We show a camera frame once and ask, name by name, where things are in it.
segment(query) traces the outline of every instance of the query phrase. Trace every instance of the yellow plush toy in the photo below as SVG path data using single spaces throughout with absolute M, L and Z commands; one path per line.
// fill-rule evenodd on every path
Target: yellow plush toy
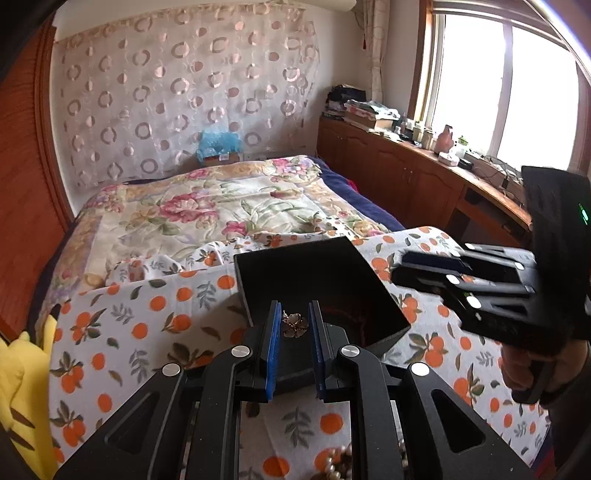
M 43 349 L 23 332 L 6 345 L 0 340 L 0 423 L 27 465 L 41 480 L 57 471 L 49 429 L 48 384 L 56 320 L 44 327 Z

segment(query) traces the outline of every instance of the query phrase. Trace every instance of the black box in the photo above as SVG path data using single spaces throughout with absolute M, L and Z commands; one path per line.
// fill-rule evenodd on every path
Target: black box
M 326 323 L 351 343 L 381 356 L 410 328 L 371 266 L 345 237 L 247 252 L 234 257 L 238 289 L 251 325 L 265 322 L 273 300 L 287 314 L 308 316 L 318 300 Z M 277 393 L 314 382 L 310 329 L 281 338 Z

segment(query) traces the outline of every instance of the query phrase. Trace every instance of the blue gripper pad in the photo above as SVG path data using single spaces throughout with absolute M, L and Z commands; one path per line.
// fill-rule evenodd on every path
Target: blue gripper pad
M 273 392 L 275 391 L 275 383 L 277 383 L 277 368 L 279 366 L 279 343 L 281 334 L 281 303 L 277 302 L 275 307 L 275 314 L 273 316 L 273 326 L 271 328 L 271 339 L 269 342 L 269 356 L 267 360 L 267 383 L 265 392 L 267 400 L 271 401 Z
M 324 358 L 322 355 L 322 346 L 320 344 L 320 331 L 318 328 L 318 319 L 314 314 L 313 304 L 308 305 L 308 318 L 310 319 L 310 326 L 312 328 L 312 363 L 314 366 L 314 380 L 316 381 L 316 391 L 318 398 L 324 400 L 326 398 L 326 373 L 324 368 Z

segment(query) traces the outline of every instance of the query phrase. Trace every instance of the bright window pane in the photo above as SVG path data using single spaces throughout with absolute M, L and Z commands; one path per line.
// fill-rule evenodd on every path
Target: bright window pane
M 513 29 L 513 85 L 498 158 L 566 169 L 577 128 L 579 81 L 573 56 L 545 38 Z
M 487 153 L 498 112 L 505 39 L 503 25 L 447 15 L 439 95 L 433 115 L 437 133 L 453 127 L 474 150 Z

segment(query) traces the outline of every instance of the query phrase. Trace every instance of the green indicator light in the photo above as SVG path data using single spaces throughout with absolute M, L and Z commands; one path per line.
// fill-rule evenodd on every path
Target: green indicator light
M 581 210 L 581 216 L 583 217 L 583 221 L 585 222 L 585 225 L 588 225 L 589 224 L 589 215 L 587 215 L 587 212 L 583 208 L 583 205 L 581 205 L 580 203 L 579 203 L 579 210 Z

